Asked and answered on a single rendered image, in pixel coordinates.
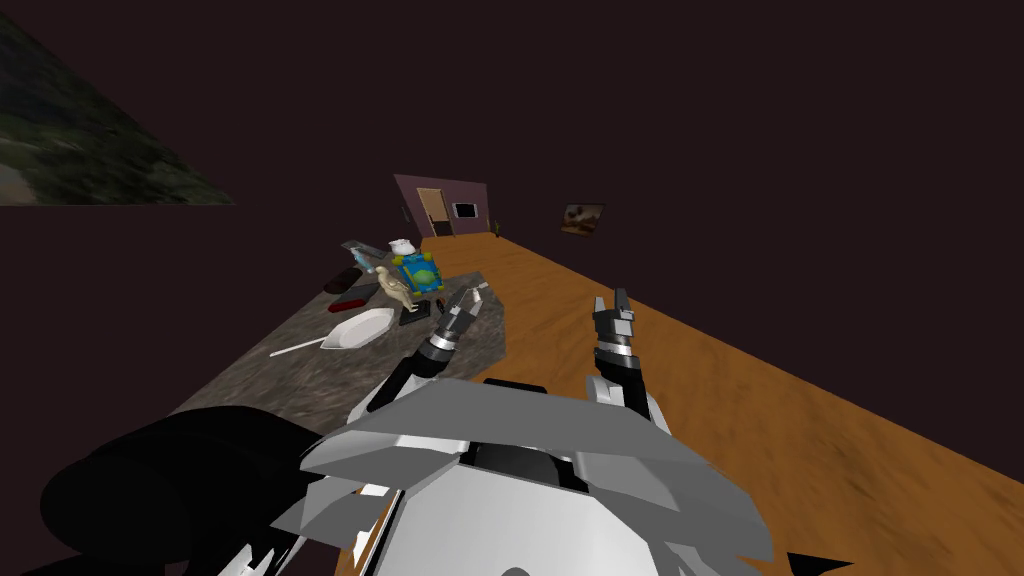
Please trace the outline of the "beige figurine on black base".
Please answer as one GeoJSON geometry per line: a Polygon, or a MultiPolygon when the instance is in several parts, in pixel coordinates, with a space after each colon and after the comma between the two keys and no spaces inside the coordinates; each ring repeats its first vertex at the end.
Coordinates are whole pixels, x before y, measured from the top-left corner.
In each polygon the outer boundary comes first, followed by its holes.
{"type": "Polygon", "coordinates": [[[398,279],[394,278],[386,268],[376,266],[375,272],[381,289],[387,296],[398,301],[401,305],[398,320],[400,326],[406,326],[430,317],[431,308],[429,301],[421,300],[415,302],[412,299],[412,291],[398,279]]]}

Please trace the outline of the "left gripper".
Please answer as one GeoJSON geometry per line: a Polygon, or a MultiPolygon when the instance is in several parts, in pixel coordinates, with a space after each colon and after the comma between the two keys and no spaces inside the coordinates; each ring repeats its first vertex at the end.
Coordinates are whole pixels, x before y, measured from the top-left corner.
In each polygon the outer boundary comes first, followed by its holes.
{"type": "Polygon", "coordinates": [[[435,336],[447,342],[458,342],[474,322],[474,317],[478,316],[482,304],[483,298],[477,287],[459,288],[447,300],[447,310],[439,320],[435,336]]]}

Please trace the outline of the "white oval dish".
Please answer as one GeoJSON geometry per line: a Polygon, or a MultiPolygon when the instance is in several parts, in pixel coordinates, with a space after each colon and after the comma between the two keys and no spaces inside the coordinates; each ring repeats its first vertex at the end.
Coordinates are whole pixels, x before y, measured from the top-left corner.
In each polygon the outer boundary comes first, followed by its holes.
{"type": "Polygon", "coordinates": [[[358,349],[385,334],[394,322],[392,308],[369,308],[335,328],[319,344],[322,349],[358,349]]]}

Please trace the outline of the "white thin stick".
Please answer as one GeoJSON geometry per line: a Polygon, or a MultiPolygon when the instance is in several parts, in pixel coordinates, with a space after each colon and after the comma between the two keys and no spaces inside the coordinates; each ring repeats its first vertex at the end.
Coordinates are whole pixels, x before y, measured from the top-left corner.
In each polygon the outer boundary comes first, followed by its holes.
{"type": "Polygon", "coordinates": [[[274,352],[270,353],[268,355],[268,357],[278,357],[278,356],[281,356],[281,355],[284,355],[284,354],[288,354],[288,353],[291,353],[291,352],[294,352],[294,351],[297,351],[297,349],[301,349],[301,348],[304,348],[304,347],[308,347],[308,346],[312,346],[312,345],[318,345],[322,342],[324,342],[325,340],[326,340],[326,336],[325,337],[321,337],[321,338],[316,338],[316,339],[313,339],[313,340],[310,340],[310,341],[307,341],[307,342],[303,342],[301,344],[293,345],[293,346],[290,346],[290,347],[287,347],[287,348],[284,348],[284,349],[278,349],[278,351],[274,351],[274,352]]]}

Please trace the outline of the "blue and green box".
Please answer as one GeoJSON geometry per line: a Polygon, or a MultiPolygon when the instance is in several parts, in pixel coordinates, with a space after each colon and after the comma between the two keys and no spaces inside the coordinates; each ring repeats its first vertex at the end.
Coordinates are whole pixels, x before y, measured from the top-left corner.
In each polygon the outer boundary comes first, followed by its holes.
{"type": "Polygon", "coordinates": [[[397,255],[392,264],[416,297],[444,289],[441,274],[430,252],[397,255]]]}

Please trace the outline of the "grey marbled table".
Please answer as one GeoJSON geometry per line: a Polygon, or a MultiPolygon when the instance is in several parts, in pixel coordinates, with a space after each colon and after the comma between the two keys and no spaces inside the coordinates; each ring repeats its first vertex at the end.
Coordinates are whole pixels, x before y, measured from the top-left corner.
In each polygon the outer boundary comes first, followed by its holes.
{"type": "MultiPolygon", "coordinates": [[[[425,297],[431,301],[429,318],[408,326],[398,326],[395,320],[386,333],[360,348],[319,349],[321,343],[315,343],[270,358],[273,352],[327,335],[361,311],[387,307],[397,316],[399,306],[380,291],[362,308],[329,313],[328,295],[316,295],[172,413],[244,405],[315,433],[331,433],[344,425],[351,409],[431,335],[440,318],[434,299],[452,303],[456,290],[482,283],[485,279],[479,272],[446,280],[440,296],[425,297]]],[[[483,301],[479,315],[460,339],[442,377],[471,380],[505,357],[505,306],[489,286],[479,293],[483,301]]]]}

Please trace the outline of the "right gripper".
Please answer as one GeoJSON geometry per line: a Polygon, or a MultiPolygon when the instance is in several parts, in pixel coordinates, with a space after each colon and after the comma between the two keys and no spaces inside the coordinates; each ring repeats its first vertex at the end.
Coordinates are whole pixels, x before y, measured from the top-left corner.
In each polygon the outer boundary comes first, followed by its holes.
{"type": "Polygon", "coordinates": [[[635,317],[624,288],[614,290],[614,313],[608,313],[603,297],[596,297],[592,318],[597,334],[596,356],[633,355],[631,339],[635,317]]]}

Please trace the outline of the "red and grey book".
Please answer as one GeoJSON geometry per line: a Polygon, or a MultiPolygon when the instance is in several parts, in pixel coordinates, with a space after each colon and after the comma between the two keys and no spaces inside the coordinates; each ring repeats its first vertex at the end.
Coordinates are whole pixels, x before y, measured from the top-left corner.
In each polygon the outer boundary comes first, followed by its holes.
{"type": "Polygon", "coordinates": [[[359,308],[368,304],[370,299],[379,291],[378,284],[364,284],[351,287],[340,294],[329,306],[330,313],[338,313],[350,308],[359,308]]]}

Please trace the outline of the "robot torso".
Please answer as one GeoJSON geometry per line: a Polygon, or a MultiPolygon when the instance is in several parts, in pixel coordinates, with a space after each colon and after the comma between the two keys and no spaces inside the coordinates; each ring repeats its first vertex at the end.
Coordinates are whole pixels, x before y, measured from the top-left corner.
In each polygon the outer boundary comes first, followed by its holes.
{"type": "Polygon", "coordinates": [[[301,469],[276,528],[338,547],[386,518],[365,576],[761,576],[748,494],[597,376],[587,399],[442,378],[366,409],[301,469]]]}

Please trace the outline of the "brown framed picture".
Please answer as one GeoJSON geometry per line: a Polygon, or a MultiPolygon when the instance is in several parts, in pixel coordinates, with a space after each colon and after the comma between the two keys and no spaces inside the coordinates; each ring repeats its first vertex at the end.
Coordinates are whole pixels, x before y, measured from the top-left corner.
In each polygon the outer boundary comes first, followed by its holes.
{"type": "Polygon", "coordinates": [[[604,208],[604,204],[567,204],[560,230],[581,237],[590,237],[598,227],[604,208]]]}

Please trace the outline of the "brown door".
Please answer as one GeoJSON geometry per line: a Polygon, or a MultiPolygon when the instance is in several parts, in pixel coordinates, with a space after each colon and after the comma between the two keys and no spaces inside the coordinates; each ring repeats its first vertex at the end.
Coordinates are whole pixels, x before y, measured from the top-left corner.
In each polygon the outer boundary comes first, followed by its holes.
{"type": "Polygon", "coordinates": [[[443,192],[435,188],[418,188],[417,194],[436,237],[454,236],[454,231],[443,192]]]}

